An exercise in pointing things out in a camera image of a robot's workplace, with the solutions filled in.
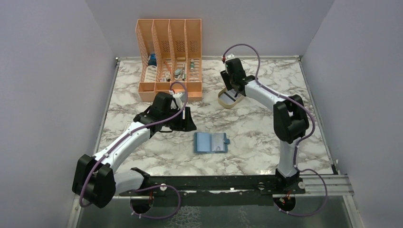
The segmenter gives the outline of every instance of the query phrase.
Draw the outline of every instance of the brown box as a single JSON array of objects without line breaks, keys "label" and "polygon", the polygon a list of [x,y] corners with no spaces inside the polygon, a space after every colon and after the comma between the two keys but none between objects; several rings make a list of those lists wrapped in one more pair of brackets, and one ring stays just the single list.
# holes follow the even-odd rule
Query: brown box
[{"label": "brown box", "polygon": [[[176,69],[185,67],[185,84],[189,101],[202,100],[202,20],[201,19],[139,19],[136,25],[137,41],[143,63],[138,93],[144,102],[152,102],[158,92],[168,93],[175,81]],[[156,82],[144,82],[148,57],[155,53],[157,59]],[[160,82],[166,73],[170,82]],[[175,91],[183,91],[174,85]]]}]

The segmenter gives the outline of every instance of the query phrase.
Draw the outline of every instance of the black and white robotic arm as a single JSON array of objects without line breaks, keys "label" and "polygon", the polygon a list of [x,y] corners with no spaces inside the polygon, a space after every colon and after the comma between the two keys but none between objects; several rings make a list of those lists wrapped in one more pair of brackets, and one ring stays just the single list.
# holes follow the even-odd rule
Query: black and white robotic arm
[{"label": "black and white robotic arm", "polygon": [[[284,193],[298,189],[296,185],[302,180],[294,166],[293,156],[295,143],[305,135],[309,123],[306,113],[300,107],[289,100],[281,98],[277,91],[263,89],[255,81],[254,76],[246,76],[241,61],[234,56],[228,56],[225,61],[226,70],[221,72],[225,86],[228,90],[234,89],[243,96],[257,100],[274,115],[274,131],[280,139],[280,161],[275,175],[267,175],[267,182],[275,182],[276,186],[268,194]],[[153,104],[144,112],[136,115],[130,127],[116,140],[102,151],[90,157],[83,155],[77,162],[76,173],[72,190],[99,208],[106,206],[114,195],[129,190],[138,190],[149,187],[146,178],[149,175],[139,169],[131,169],[126,172],[116,173],[122,162],[142,143],[150,139],[162,127],[169,127],[172,131],[194,131],[194,125],[189,107],[183,107],[180,93],[158,93]],[[303,105],[298,95],[289,98]],[[261,176],[254,177],[260,182]],[[238,187],[256,189],[257,183],[250,186],[241,183]],[[216,189],[214,184],[204,190]]]}]

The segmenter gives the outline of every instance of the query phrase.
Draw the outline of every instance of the marble tabletop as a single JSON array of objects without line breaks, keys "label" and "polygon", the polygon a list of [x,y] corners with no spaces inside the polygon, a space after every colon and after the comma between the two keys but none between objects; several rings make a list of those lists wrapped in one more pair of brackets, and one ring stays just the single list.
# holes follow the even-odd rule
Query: marble tabletop
[{"label": "marble tabletop", "polygon": [[[249,75],[255,74],[256,60],[243,60],[242,64]],[[273,130],[272,112],[247,97],[232,109],[224,109],[217,102],[217,94],[224,88],[220,76],[224,69],[222,62],[203,60],[202,67],[203,100],[190,102],[188,106],[198,132],[227,133],[231,140],[228,153],[194,154],[194,132],[157,133],[137,148],[117,172],[138,167],[151,175],[167,176],[274,174],[280,144]],[[150,105],[141,102],[137,92],[141,70],[140,60],[120,62],[99,150],[120,136],[133,117]],[[300,95],[305,106],[314,112],[297,60],[264,59],[259,79],[279,92]],[[301,143],[298,163],[300,169],[332,173],[318,128]]]}]

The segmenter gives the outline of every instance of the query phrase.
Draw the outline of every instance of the purple cable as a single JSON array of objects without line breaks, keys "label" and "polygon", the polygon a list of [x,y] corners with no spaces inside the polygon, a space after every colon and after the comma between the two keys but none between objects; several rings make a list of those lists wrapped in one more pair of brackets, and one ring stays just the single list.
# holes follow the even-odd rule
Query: purple cable
[{"label": "purple cable", "polygon": [[229,48],[224,52],[224,54],[222,55],[222,58],[225,59],[225,54],[227,54],[227,52],[228,52],[229,50],[231,50],[232,48],[234,48],[234,47],[236,47],[236,46],[247,46],[247,47],[251,48],[251,49],[256,53],[256,56],[258,57],[258,68],[256,69],[255,81],[256,81],[256,83],[257,83],[260,87],[262,87],[262,88],[265,89],[266,91],[268,91],[268,92],[270,92],[270,93],[272,93],[272,94],[274,94],[274,95],[276,95],[276,96],[278,96],[278,97],[281,97],[281,98],[283,98],[283,99],[286,99],[286,100],[292,102],[293,104],[295,104],[296,106],[302,108],[302,110],[304,110],[304,111],[308,114],[309,118],[311,119],[311,122],[312,122],[312,130],[311,130],[311,132],[310,132],[309,134],[305,135],[304,137],[302,137],[301,139],[299,139],[299,140],[295,143],[293,163],[294,163],[294,167],[295,167],[296,170],[298,170],[299,172],[312,171],[315,175],[317,175],[317,176],[320,178],[320,180],[323,182],[323,186],[325,187],[325,200],[323,201],[322,206],[321,206],[318,210],[316,210],[316,211],[314,211],[314,212],[311,212],[311,213],[307,213],[307,214],[295,214],[295,213],[292,213],[292,212],[288,212],[288,213],[287,213],[286,211],[283,211],[283,210],[281,210],[280,208],[279,208],[279,210],[280,210],[281,212],[283,212],[283,213],[288,214],[288,215],[297,216],[297,217],[305,217],[305,216],[312,216],[312,215],[315,215],[315,214],[319,213],[320,211],[322,211],[322,209],[325,207],[325,205],[326,205],[326,203],[327,203],[327,198],[328,198],[328,197],[327,197],[327,186],[326,186],[325,180],[324,180],[324,179],[322,178],[322,176],[321,176],[318,172],[316,172],[315,170],[313,170],[313,169],[304,169],[304,170],[300,170],[300,169],[298,168],[298,166],[297,166],[297,154],[298,154],[299,144],[300,144],[303,140],[305,140],[305,139],[309,138],[311,135],[313,135],[313,133],[314,133],[314,131],[315,131],[315,127],[316,127],[316,126],[315,126],[315,119],[314,119],[313,115],[310,113],[310,111],[307,110],[307,109],[306,109],[303,105],[301,105],[300,103],[294,101],[293,99],[291,99],[291,98],[289,98],[289,97],[287,97],[287,96],[278,94],[278,93],[276,93],[275,91],[271,90],[270,88],[264,86],[262,83],[260,83],[260,81],[258,80],[258,73],[259,73],[259,68],[260,68],[260,55],[259,55],[258,51],[257,51],[254,47],[252,47],[251,45],[249,45],[249,44],[235,44],[235,45],[232,45],[231,47],[229,47]]},{"label": "purple cable", "polygon": [[155,186],[151,186],[151,187],[148,187],[148,188],[145,188],[145,189],[135,190],[135,192],[147,191],[147,190],[156,189],[156,188],[159,188],[159,187],[168,187],[168,188],[173,189],[176,192],[176,195],[178,195],[178,206],[176,206],[175,211],[173,211],[169,215],[165,215],[165,216],[161,216],[161,217],[153,217],[153,216],[142,215],[142,214],[136,213],[134,211],[132,205],[130,205],[130,209],[132,210],[132,215],[135,214],[135,215],[138,215],[140,218],[143,217],[143,218],[147,218],[147,219],[167,219],[169,217],[174,216],[176,213],[178,213],[179,209],[181,208],[181,195],[179,194],[179,191],[176,188],[174,188],[173,186],[171,186],[171,185],[155,185]]},{"label": "purple cable", "polygon": [[[139,130],[141,130],[141,129],[147,128],[147,127],[151,127],[151,126],[154,126],[154,125],[157,125],[157,124],[162,124],[162,123],[164,123],[164,122],[170,121],[171,119],[177,117],[177,116],[185,109],[186,104],[188,103],[188,90],[186,89],[185,85],[183,85],[183,84],[182,84],[181,82],[179,82],[179,81],[173,82],[173,83],[171,84],[170,90],[172,90],[172,86],[173,86],[174,84],[180,84],[180,85],[183,87],[183,89],[185,90],[186,99],[185,99],[185,102],[183,103],[182,108],[181,108],[175,115],[173,115],[173,116],[171,116],[171,117],[169,117],[169,118],[166,118],[165,120],[160,120],[160,121],[157,121],[157,122],[155,122],[155,123],[146,124],[146,125],[143,125],[143,126],[141,126],[141,127],[138,127],[138,128],[136,128],[136,129],[132,130],[130,133],[126,134],[126,135],[123,136],[119,141],[117,141],[117,143],[116,143],[115,145],[113,145],[113,146],[108,150],[108,152],[106,152],[105,154],[108,154],[108,155],[109,155],[110,153],[112,153],[112,151],[113,151],[119,144],[121,144],[127,137],[129,137],[129,136],[132,135],[133,133],[135,133],[135,132],[137,132],[137,131],[139,131]],[[99,165],[105,158],[106,158],[106,156],[103,155],[103,156],[95,163],[95,165],[92,167],[91,171],[89,172],[89,174],[88,174],[88,176],[87,176],[87,178],[86,178],[86,181],[84,182],[83,188],[81,189],[81,192],[80,192],[80,199],[79,199],[79,201],[78,201],[79,204],[80,204],[80,206],[83,207],[83,208],[86,208],[86,207],[88,207],[89,205],[92,204],[91,202],[89,202],[88,204],[84,204],[84,202],[83,202],[83,199],[84,199],[84,192],[85,192],[85,189],[87,188],[87,185],[88,185],[88,183],[89,183],[89,180],[91,179],[91,175],[95,172],[95,169],[98,167],[98,165]]]}]

